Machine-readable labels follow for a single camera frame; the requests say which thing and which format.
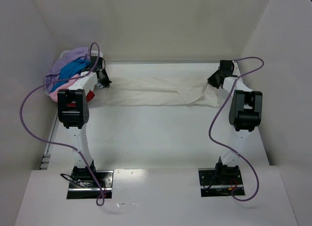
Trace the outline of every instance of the white wall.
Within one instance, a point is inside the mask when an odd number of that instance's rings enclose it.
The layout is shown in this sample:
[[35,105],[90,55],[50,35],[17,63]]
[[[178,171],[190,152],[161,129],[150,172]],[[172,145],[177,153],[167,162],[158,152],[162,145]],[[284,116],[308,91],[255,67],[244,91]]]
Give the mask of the white wall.
[[[263,93],[260,133],[278,165],[300,226],[312,221],[312,2],[270,0],[242,55],[265,67],[246,77]],[[251,70],[258,62],[240,64]]]
[[[39,167],[45,144],[31,138],[19,121],[25,95],[43,82],[58,52],[32,0],[0,0],[0,221],[14,225],[32,169]],[[55,104],[43,91],[29,100],[27,125],[47,137]]]
[[60,48],[109,61],[240,57],[269,0],[34,0]]

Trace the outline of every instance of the cloth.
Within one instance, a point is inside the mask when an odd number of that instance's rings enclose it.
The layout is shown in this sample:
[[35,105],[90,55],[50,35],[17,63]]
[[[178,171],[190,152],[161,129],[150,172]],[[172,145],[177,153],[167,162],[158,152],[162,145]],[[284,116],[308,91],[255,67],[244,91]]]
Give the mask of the cloth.
[[[59,79],[67,79],[71,78],[75,74],[80,74],[81,70],[83,70],[85,67],[87,67],[90,64],[90,61],[84,60],[84,59],[77,59],[74,62],[71,62],[67,64],[65,67],[63,67],[60,70],[59,73]],[[68,81],[59,81],[57,82],[53,88],[51,89],[51,92],[55,91],[58,87],[65,84]]]
[[[52,68],[47,72],[44,83],[49,83],[52,81],[56,81],[59,79],[59,73],[60,70],[65,67],[67,64],[77,60],[77,59],[85,59],[90,60],[89,54],[89,48],[87,47],[78,47],[75,48],[65,54],[63,58],[59,58],[56,60]],[[51,92],[51,89],[54,87],[56,83],[52,83],[50,85],[47,85],[45,88],[48,93]]]
[[215,89],[202,77],[116,77],[111,81],[110,88],[96,92],[93,105],[220,107]]
[[[73,75],[73,77],[79,77],[79,74],[75,74]],[[77,81],[77,79],[73,79],[73,80],[69,80],[67,83],[59,86],[56,88],[55,91],[53,91],[52,93],[50,93],[50,97],[54,102],[58,101],[58,91],[62,90],[62,89],[67,89],[68,87],[70,87],[71,85],[73,85],[75,82]]]

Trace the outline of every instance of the pile of clothes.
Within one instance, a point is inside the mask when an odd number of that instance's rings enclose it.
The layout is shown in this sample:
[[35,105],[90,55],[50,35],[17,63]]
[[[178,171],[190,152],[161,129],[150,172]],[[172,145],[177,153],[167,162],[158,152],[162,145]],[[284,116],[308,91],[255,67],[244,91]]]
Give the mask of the pile of clothes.
[[[63,58],[57,59],[53,67],[44,78],[44,83],[53,82],[72,77],[78,77],[81,71],[90,64],[89,48],[78,47],[65,54]],[[58,101],[58,91],[67,89],[75,83],[77,79],[60,81],[46,86],[47,94],[53,101]]]

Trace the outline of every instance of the purple cloth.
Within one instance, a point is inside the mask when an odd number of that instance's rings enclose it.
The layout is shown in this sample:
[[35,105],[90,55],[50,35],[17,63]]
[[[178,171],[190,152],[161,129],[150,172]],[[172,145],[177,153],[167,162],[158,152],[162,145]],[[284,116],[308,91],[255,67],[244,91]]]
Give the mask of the purple cloth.
[[[78,47],[75,48],[68,53],[62,59],[57,59],[52,66],[52,68],[47,72],[46,76],[44,77],[44,83],[49,83],[51,81],[56,81],[59,79],[60,70],[65,67],[67,64],[77,60],[77,59],[85,59],[90,61],[89,48],[88,47]],[[51,92],[51,89],[54,87],[56,83],[52,83],[46,86],[46,90],[48,93]]]

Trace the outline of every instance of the white table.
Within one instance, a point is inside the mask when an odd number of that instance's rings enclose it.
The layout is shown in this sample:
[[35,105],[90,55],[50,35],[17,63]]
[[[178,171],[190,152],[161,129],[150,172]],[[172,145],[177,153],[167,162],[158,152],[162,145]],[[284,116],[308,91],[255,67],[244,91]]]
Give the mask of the white table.
[[[111,64],[107,71],[110,77],[208,78],[217,67],[207,63]],[[226,93],[222,89],[218,93],[224,100]],[[213,130],[213,137],[226,144],[233,137],[229,106]],[[50,146],[48,170],[32,172],[17,226],[296,225],[278,168],[269,166],[257,129],[249,136],[244,155],[258,172],[260,191],[252,201],[239,203],[231,197],[200,197],[198,168],[213,168],[225,151],[207,135],[217,109],[108,107],[92,101],[89,109],[90,153],[97,170],[115,170],[113,198],[106,200],[104,207],[97,207],[92,199],[66,200],[68,183],[59,174],[71,172],[72,151]],[[70,142],[58,121],[52,140]],[[255,178],[243,162],[241,172],[246,195],[250,196]]]

